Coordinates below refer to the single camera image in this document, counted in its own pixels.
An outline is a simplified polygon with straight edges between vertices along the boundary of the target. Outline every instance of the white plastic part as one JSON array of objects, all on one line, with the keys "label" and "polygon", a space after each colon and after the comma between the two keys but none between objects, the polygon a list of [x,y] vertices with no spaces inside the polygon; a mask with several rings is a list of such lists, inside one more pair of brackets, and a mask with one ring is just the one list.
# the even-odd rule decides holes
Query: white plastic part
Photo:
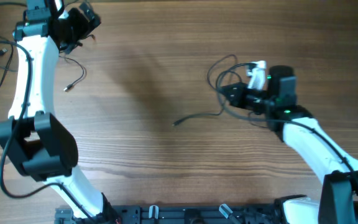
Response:
[{"label": "white plastic part", "polygon": [[[82,207],[91,215],[91,217],[103,211],[103,196],[96,190],[91,182],[85,177],[78,166],[74,167],[71,176],[64,175],[48,178],[44,184],[61,183],[71,193],[71,196],[82,205]],[[74,216],[77,218],[86,218],[86,215],[67,197],[66,193],[58,186],[51,186],[73,209]]]},{"label": "white plastic part", "polygon": [[318,224],[319,203],[310,198],[290,199],[283,203],[284,215],[290,224]]},{"label": "white plastic part", "polygon": [[[351,157],[341,147],[339,147],[319,126],[314,118],[298,118],[292,120],[304,124],[324,136],[338,151],[347,159],[354,170],[358,170],[358,160]],[[284,142],[292,147],[310,166],[317,175],[321,183],[326,174],[331,174],[335,170],[339,172],[349,172],[350,170],[342,163],[337,154],[317,135],[309,130],[294,124],[284,124]]]},{"label": "white plastic part", "polygon": [[56,9],[59,11],[60,8],[63,6],[62,0],[55,0]]},{"label": "white plastic part", "polygon": [[229,215],[233,213],[233,211],[229,208],[228,205],[226,204],[221,204],[221,206],[219,206],[219,212],[225,217],[225,218],[229,218]]},{"label": "white plastic part", "polygon": [[68,17],[68,12],[66,10],[59,16],[59,19],[66,19]]},{"label": "white plastic part", "polygon": [[257,66],[251,71],[246,67],[247,76],[250,77],[248,88],[261,90],[265,84],[266,61],[252,62]]},{"label": "white plastic part", "polygon": [[[55,67],[59,57],[59,50],[55,42],[51,37],[36,35],[24,37],[18,44],[23,46],[33,58],[29,105],[24,117],[31,118],[37,111],[55,114],[53,108],[53,80],[55,79]],[[14,116],[15,119],[19,118],[22,111],[28,75],[25,53],[20,49],[17,49],[17,51],[19,54],[19,71],[15,98],[8,114],[8,118]]]},{"label": "white plastic part", "polygon": [[156,205],[152,205],[149,207],[149,218],[158,219],[158,214],[160,213],[160,208]]}]

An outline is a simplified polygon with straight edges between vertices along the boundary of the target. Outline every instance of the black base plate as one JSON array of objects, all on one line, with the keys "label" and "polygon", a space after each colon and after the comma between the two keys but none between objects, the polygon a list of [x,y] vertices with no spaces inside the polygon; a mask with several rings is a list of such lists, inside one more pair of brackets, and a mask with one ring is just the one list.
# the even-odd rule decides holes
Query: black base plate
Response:
[{"label": "black base plate", "polygon": [[[221,214],[219,207],[160,207],[156,220],[149,219],[149,207],[113,206],[113,209],[120,215],[121,224],[233,224]],[[277,205],[273,203],[236,206],[230,209],[240,223],[282,223]],[[201,219],[191,219],[194,213],[199,214]],[[71,209],[56,209],[55,224],[76,224],[72,217]]]}]

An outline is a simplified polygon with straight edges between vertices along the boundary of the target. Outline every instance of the table surface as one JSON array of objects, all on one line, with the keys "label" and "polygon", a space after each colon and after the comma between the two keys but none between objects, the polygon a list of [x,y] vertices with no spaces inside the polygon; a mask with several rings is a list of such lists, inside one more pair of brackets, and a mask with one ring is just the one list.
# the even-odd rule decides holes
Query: table surface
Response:
[{"label": "table surface", "polygon": [[[70,54],[88,76],[63,92],[81,70],[59,61],[53,94],[57,118],[77,141],[79,166],[113,205],[319,199],[321,184],[310,168],[266,129],[227,114],[172,126],[182,116],[219,110],[205,76],[227,54],[294,67],[299,104],[358,159],[358,1],[99,2],[94,8],[103,20],[96,42],[85,40]],[[22,10],[0,7],[1,35],[11,38]],[[0,121],[15,89],[16,73],[9,72]],[[12,192],[41,185],[10,162],[5,173]],[[25,200],[0,190],[0,223],[51,223],[64,204],[52,189]]]}]

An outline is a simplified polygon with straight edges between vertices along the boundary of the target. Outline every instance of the wooden table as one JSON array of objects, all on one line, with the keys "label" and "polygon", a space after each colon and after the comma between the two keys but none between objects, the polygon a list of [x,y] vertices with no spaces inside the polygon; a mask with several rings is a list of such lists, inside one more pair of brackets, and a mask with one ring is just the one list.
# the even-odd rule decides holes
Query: wooden table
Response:
[{"label": "wooden table", "polygon": [[[205,74],[227,54],[294,67],[299,104],[358,158],[358,1],[105,2],[94,8],[103,20],[97,42],[86,40],[70,55],[88,76],[63,92],[81,71],[59,61],[55,110],[77,140],[80,167],[112,204],[242,204],[291,194],[319,199],[313,172],[270,131],[226,114],[172,126],[184,115],[219,109]],[[11,38],[22,10],[0,8],[1,35]],[[15,89],[16,74],[9,72],[0,90],[0,121]],[[19,176],[10,162],[5,172],[12,192],[40,185]],[[51,189],[25,200],[0,190],[0,223],[51,223],[64,204]]]}]

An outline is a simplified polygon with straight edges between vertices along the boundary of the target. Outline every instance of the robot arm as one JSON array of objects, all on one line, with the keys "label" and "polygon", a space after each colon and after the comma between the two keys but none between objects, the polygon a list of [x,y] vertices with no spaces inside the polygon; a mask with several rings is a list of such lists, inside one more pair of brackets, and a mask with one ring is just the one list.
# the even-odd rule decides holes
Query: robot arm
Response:
[{"label": "robot arm", "polygon": [[[81,45],[79,40],[100,24],[100,18],[87,4],[80,6],[84,11],[82,14],[77,9],[64,11],[64,3],[59,0],[27,2],[27,21],[17,24],[14,38],[32,57],[29,104],[20,133],[13,136],[12,130],[23,107],[25,83],[28,78],[26,56],[19,52],[16,94],[9,110],[9,120],[0,123],[0,145],[5,147],[7,139],[13,138],[7,156],[21,175],[29,175],[35,181],[45,184],[59,183],[64,187],[65,190],[56,185],[52,186],[70,205],[77,223],[92,222],[86,219],[87,215],[98,223],[120,223],[119,214],[77,166],[78,149],[74,137],[58,122],[53,109],[53,79],[59,53],[69,54],[76,46]],[[283,216],[291,224],[343,223],[342,220],[348,217],[340,213],[352,211],[353,215],[349,220],[352,220],[351,223],[358,223],[358,207],[356,209],[352,201],[352,193],[356,190],[349,178],[350,170],[333,149],[305,128],[273,120],[292,121],[313,128],[347,159],[354,170],[358,170],[358,160],[335,144],[307,110],[296,105],[295,76],[292,69],[271,68],[267,91],[263,91],[264,69],[265,62],[255,62],[255,66],[247,72],[251,77],[249,85],[235,83],[224,86],[223,95],[232,106],[266,114],[269,129],[298,152],[319,180],[324,182],[320,204],[307,198],[287,200],[283,203]],[[31,132],[37,132],[40,139],[26,141],[24,138],[29,137]],[[334,218],[325,222],[327,217]]]},{"label": "robot arm", "polygon": [[[261,80],[263,64],[252,63],[248,68],[251,81]],[[309,111],[296,104],[296,77],[292,68],[272,67],[267,79],[267,90],[262,90],[264,81],[258,85],[250,81],[248,85],[235,83],[217,88],[231,106],[265,114],[266,119],[252,119],[224,107],[239,119],[267,122],[269,130],[299,153],[323,184],[320,204],[305,197],[283,202],[282,213],[287,222],[358,223],[358,203],[353,201],[353,194],[358,195],[358,160],[341,149]]]},{"label": "robot arm", "polygon": [[[314,118],[297,118],[292,121],[314,128],[322,134],[345,157],[354,170],[358,170],[358,160],[341,149],[319,126]],[[294,124],[284,124],[283,141],[293,148],[310,166],[321,183],[324,176],[334,171],[350,172],[335,152],[318,136]]]},{"label": "robot arm", "polygon": [[[30,175],[35,181],[44,184],[58,183],[64,186],[69,195],[59,186],[51,188],[73,209],[75,218],[87,218],[86,211],[94,220],[114,216],[104,195],[96,190],[77,166],[78,150],[73,136],[54,117],[53,81],[59,53],[70,53],[79,40],[88,35],[100,24],[99,17],[83,4],[79,10],[64,11],[64,3],[56,1],[28,1],[27,21],[19,22],[14,38],[32,57],[32,76],[29,103],[24,115],[24,123],[19,136],[14,136],[8,156],[21,175]],[[25,84],[28,79],[26,54],[19,50],[19,70],[17,86],[9,120],[0,123],[0,144],[4,147],[12,133],[14,120],[19,119],[25,97]],[[26,141],[31,133],[37,132],[38,141]],[[77,207],[73,199],[81,205]]]}]

